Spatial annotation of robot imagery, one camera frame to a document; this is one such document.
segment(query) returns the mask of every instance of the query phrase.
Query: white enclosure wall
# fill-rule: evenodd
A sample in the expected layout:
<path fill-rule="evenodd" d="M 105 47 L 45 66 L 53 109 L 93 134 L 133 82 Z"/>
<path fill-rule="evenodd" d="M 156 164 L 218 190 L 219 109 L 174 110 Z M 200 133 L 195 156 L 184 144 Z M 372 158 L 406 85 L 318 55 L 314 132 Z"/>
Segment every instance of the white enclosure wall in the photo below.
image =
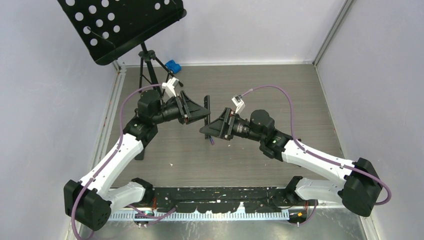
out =
<path fill-rule="evenodd" d="M 311 63 L 345 0 L 184 0 L 187 16 L 146 41 L 182 64 Z M 141 47 L 122 56 L 139 65 Z"/>
<path fill-rule="evenodd" d="M 64 239 L 63 187 L 93 164 L 116 70 L 51 0 L 2 2 L 0 56 L 0 239 Z"/>
<path fill-rule="evenodd" d="M 344 154 L 393 192 L 371 215 L 382 240 L 424 236 L 423 23 L 422 0 L 358 0 L 318 65 Z"/>

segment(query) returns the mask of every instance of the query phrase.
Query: black music stand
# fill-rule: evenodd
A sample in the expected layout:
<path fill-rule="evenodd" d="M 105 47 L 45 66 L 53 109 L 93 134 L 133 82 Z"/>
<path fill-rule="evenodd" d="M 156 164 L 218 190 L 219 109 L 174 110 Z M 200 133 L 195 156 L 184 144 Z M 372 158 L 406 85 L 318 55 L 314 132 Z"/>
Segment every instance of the black music stand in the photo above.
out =
<path fill-rule="evenodd" d="M 146 62 L 152 84 L 157 84 L 158 80 L 151 60 L 166 69 L 168 76 L 174 76 L 154 51 L 147 51 L 144 42 L 186 16 L 182 0 L 57 1 L 96 64 L 108 65 L 141 45 L 140 85 L 143 62 Z"/>

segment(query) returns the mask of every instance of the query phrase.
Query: hole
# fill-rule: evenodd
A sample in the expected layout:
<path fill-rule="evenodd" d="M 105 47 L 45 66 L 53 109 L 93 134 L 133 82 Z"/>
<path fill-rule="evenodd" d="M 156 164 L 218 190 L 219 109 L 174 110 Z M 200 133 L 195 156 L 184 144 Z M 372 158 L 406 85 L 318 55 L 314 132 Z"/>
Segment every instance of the hole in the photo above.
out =
<path fill-rule="evenodd" d="M 98 19 L 97 21 L 95 21 L 95 25 L 100 28 L 101 26 L 103 26 L 103 21 L 101 19 Z"/>
<path fill-rule="evenodd" d="M 65 2 L 68 6 L 73 6 L 75 4 L 75 0 L 66 0 Z"/>
<path fill-rule="evenodd" d="M 75 13 L 75 19 L 77 21 L 82 21 L 84 19 L 84 15 L 81 12 Z"/>
<path fill-rule="evenodd" d="M 91 33 L 92 31 L 90 31 L 90 28 L 88 27 L 88 26 L 85 26 L 83 29 L 82 29 L 82 31 L 85 33 L 85 34 L 89 34 L 89 33 Z"/>
<path fill-rule="evenodd" d="M 106 8 L 107 6 L 109 6 L 109 1 L 108 0 L 101 0 L 101 5 Z"/>
<path fill-rule="evenodd" d="M 90 44 L 91 44 L 92 46 L 96 46 L 96 45 L 97 45 L 97 39 L 93 38 L 93 39 L 90 41 Z"/>
<path fill-rule="evenodd" d="M 97 8 L 95 6 L 93 6 L 93 5 L 91 5 L 91 6 L 88 7 L 88 11 L 91 14 L 95 14 L 97 12 Z"/>
<path fill-rule="evenodd" d="M 110 21 L 114 20 L 114 19 L 115 19 L 115 14 L 113 14 L 113 13 L 109 13 L 109 14 L 107 15 L 107 19 L 109 19 Z"/>

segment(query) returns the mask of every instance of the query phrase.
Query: tripod stand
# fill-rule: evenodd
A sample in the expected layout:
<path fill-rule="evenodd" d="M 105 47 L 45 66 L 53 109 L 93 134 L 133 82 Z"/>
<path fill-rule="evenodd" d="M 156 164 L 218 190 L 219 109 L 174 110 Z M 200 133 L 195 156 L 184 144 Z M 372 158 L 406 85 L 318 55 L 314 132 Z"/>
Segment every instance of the tripod stand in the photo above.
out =
<path fill-rule="evenodd" d="M 158 78 L 156 77 L 155 70 L 153 69 L 152 60 L 158 62 L 159 65 L 162 66 L 162 68 L 165 69 L 165 71 L 168 73 L 168 75 L 166 76 L 166 81 L 169 80 L 170 76 L 175 77 L 175 75 L 156 57 L 155 51 L 147 50 L 146 44 L 144 42 L 142 42 L 140 45 L 142 50 L 140 53 L 138 53 L 138 55 L 140 56 L 140 88 L 142 87 L 143 78 L 145 78 L 146 81 L 148 81 L 150 84 L 158 84 Z M 150 76 L 150 81 L 143 75 L 144 62 L 147 65 L 147 71 Z M 178 84 L 180 87 L 184 86 L 181 81 L 179 81 Z M 161 88 L 158 86 L 154 87 L 154 89 L 159 92 L 161 97 L 164 96 L 165 90 L 161 91 Z"/>

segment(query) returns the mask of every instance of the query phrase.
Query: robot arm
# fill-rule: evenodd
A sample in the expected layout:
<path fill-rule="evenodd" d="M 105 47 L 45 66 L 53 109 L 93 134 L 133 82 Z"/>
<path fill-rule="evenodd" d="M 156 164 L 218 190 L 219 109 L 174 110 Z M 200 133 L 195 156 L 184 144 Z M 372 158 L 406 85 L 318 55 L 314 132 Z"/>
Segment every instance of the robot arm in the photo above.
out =
<path fill-rule="evenodd" d="M 341 163 L 342 166 L 358 168 L 378 178 L 373 165 L 366 159 L 358 161 L 342 159 L 313 149 L 274 126 L 275 121 L 265 110 L 255 110 L 250 120 L 242 119 L 230 108 L 225 108 L 218 119 L 200 129 L 203 134 L 231 140 L 234 136 L 259 142 L 259 149 L 268 158 L 295 164 L 313 171 L 328 180 L 311 180 L 295 176 L 285 188 L 285 198 L 292 204 L 304 200 L 325 200 L 342 203 L 353 213 L 368 217 L 376 204 L 382 186 L 374 180 L 345 167 L 339 167 L 308 154 L 307 150 L 321 157 Z"/>
<path fill-rule="evenodd" d="M 101 168 L 100 174 L 88 185 L 78 203 L 75 219 L 80 223 L 97 231 L 103 227 L 113 212 L 132 203 L 148 204 L 152 201 L 154 197 L 152 184 L 140 178 L 135 178 L 117 189 L 110 188 L 127 164 L 143 154 L 144 148 L 158 133 L 157 124 L 175 119 L 181 124 L 190 124 L 210 114 L 208 109 L 192 101 L 184 91 L 176 94 L 171 86 L 171 90 L 168 89 L 166 92 L 171 96 L 165 103 L 156 90 L 142 92 L 135 116 L 123 129 L 122 144 L 115 156 L 104 166 L 117 150 L 118 142 L 87 175 L 78 182 L 69 180 L 64 186 L 65 213 L 68 216 L 71 216 L 72 207 L 80 191 Z"/>

